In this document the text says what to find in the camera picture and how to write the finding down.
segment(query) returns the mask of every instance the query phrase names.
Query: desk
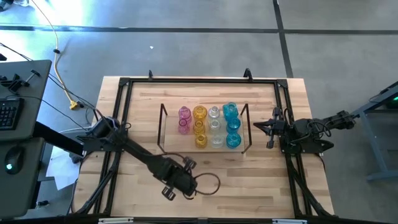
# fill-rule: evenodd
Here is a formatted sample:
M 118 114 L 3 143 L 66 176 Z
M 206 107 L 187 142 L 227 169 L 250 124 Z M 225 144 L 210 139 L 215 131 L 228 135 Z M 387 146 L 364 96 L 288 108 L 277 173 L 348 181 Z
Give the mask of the desk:
M 120 77 L 104 77 L 97 108 L 104 115 L 112 115 Z M 303 79 L 287 79 L 295 119 L 311 118 Z M 160 153 L 157 146 L 160 104 L 167 112 L 177 113 L 187 102 L 188 107 L 201 104 L 209 108 L 229 101 L 239 110 L 249 104 L 251 123 L 271 118 L 275 107 L 272 86 L 260 84 L 173 84 L 135 83 L 127 121 L 132 124 L 129 137 L 152 153 Z M 193 174 L 214 172 L 221 179 L 220 190 L 212 196 L 197 195 L 186 200 L 179 192 L 170 202 L 161 194 L 164 185 L 152 177 L 144 164 L 130 154 L 123 153 L 119 166 L 111 216 L 124 217 L 213 217 L 213 218 L 292 218 L 292 199 L 287 178 L 286 161 L 279 143 L 266 149 L 268 137 L 252 125 L 252 146 L 240 153 L 190 153 L 197 161 Z M 98 185 L 103 152 L 94 152 L 81 167 L 76 186 L 74 207 L 80 208 Z M 333 213 L 325 171 L 315 155 L 303 154 L 308 188 L 326 211 Z M 198 179 L 198 189 L 211 192 L 215 180 Z M 108 190 L 105 189 L 103 202 Z M 304 211 L 301 191 L 300 208 Z

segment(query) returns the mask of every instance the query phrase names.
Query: black desk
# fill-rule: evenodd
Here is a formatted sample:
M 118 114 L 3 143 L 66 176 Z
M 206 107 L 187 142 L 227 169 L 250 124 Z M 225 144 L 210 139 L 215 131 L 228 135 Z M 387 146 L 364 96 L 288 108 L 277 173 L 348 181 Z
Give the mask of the black desk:
M 50 67 L 50 60 L 0 63 L 0 75 L 6 76 L 8 80 L 12 80 L 15 73 L 22 80 L 26 80 L 32 69 L 40 73 L 40 77 L 30 80 L 30 86 L 18 90 L 25 103 L 16 130 L 0 131 L 0 162 L 4 161 L 7 151 L 23 139 L 22 145 L 26 149 L 25 163 L 18 174 L 9 175 L 0 168 L 0 218 L 24 215 L 33 206 L 32 201 L 35 203 L 40 187 L 37 176 L 45 142 L 83 155 L 83 145 L 36 121 Z M 12 93 L 6 87 L 0 86 L 0 98 L 9 95 Z M 23 96 L 34 96 L 38 99 Z

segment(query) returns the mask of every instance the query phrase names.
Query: glass bottle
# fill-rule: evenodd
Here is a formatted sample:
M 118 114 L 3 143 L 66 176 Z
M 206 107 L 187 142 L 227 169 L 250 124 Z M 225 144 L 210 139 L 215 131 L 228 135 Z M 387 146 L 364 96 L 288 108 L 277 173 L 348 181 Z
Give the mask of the glass bottle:
M 241 126 L 241 121 L 238 118 L 231 118 L 226 124 L 226 131 L 228 133 L 236 133 Z
M 228 103 L 223 105 L 223 113 L 225 120 L 229 121 L 231 118 L 238 117 L 238 108 L 235 103 Z
M 208 114 L 210 119 L 217 119 L 220 116 L 220 110 L 217 106 L 212 106 Z
M 193 133 L 196 135 L 205 133 L 205 124 L 202 121 L 196 121 L 193 125 Z
M 215 149 L 219 149 L 224 146 L 224 137 L 221 135 L 215 135 L 211 139 L 211 146 Z
M 226 145 L 230 148 L 230 149 L 234 149 L 236 147 L 238 147 L 241 144 L 241 136 L 233 133 L 233 134 L 229 134 L 226 137 Z
M 181 134 L 189 133 L 189 124 L 186 119 L 180 119 L 180 121 L 178 122 L 178 131 Z
M 209 121 L 209 131 L 210 133 L 216 134 L 221 129 L 221 123 L 217 119 Z
M 180 110 L 178 111 L 178 115 L 180 116 L 180 119 L 186 119 L 188 124 L 191 123 L 192 121 L 191 110 L 186 106 L 180 108 Z
M 206 119 L 207 115 L 207 110 L 204 106 L 196 106 L 193 109 L 193 117 L 195 118 L 195 121 L 203 121 Z
M 207 136 L 205 134 L 197 135 L 195 138 L 195 145 L 200 149 L 203 149 L 204 147 L 206 147 L 207 146 Z

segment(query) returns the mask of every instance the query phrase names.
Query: computer mouse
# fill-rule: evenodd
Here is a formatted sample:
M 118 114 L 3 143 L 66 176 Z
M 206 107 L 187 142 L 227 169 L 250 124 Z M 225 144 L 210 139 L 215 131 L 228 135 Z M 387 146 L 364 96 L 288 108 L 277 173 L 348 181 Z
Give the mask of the computer mouse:
M 4 160 L 4 167 L 8 174 L 14 175 L 21 171 L 24 165 L 25 148 L 22 146 L 14 146 L 8 150 Z

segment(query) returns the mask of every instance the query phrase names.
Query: white paper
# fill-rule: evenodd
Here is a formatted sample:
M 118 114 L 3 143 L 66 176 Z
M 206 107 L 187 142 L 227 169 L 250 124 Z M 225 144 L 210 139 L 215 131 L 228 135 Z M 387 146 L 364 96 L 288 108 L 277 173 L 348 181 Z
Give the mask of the white paper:
M 73 184 L 79 177 L 80 163 L 74 164 L 69 152 L 54 146 L 51 153 L 46 177 L 54 177 L 55 185 L 60 190 Z

